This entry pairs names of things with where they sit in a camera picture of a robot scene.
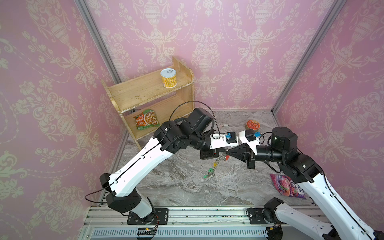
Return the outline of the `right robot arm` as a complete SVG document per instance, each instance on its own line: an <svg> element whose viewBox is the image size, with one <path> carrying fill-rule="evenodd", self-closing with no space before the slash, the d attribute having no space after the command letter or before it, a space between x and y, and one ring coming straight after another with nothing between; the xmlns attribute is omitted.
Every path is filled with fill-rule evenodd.
<svg viewBox="0 0 384 240"><path fill-rule="evenodd" d="M260 145L253 130L239 134L239 145L227 154L254 169L256 162L278 164L280 171L307 193L330 221L321 223L295 212L278 198L264 205L265 221L285 223L315 240L382 240L384 233L373 230L343 200L329 183L324 170L308 155L300 153L298 136L286 127L273 128L271 143Z"/></svg>

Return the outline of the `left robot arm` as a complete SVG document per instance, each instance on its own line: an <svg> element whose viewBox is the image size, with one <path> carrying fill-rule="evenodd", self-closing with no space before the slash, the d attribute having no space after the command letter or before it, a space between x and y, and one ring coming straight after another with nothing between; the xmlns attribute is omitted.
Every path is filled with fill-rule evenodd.
<svg viewBox="0 0 384 240"><path fill-rule="evenodd" d="M157 165L180 150L187 147L209 150L214 129L207 130L207 127L214 127L215 123L214 113L202 108L195 108L187 118L162 123L148 143L124 167L100 177L103 188L108 192L108 207L123 215L132 212L143 222L151 221L156 210L136 186Z"/></svg>

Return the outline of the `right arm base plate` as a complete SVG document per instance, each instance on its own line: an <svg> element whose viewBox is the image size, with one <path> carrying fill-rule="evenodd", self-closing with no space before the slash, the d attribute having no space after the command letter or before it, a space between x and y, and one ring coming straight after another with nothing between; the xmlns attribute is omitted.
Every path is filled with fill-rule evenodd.
<svg viewBox="0 0 384 240"><path fill-rule="evenodd" d="M285 224L277 219L276 215L264 208L248 208L246 215L251 225L274 225L279 226Z"/></svg>

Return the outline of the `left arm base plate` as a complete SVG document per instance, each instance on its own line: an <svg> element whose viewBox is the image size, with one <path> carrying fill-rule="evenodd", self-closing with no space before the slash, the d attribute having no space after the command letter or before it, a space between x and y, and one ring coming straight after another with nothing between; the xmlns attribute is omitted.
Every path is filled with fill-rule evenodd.
<svg viewBox="0 0 384 240"><path fill-rule="evenodd" d="M168 223L169 209L155 208L147 217L140 218L136 213L130 211L127 225L166 225Z"/></svg>

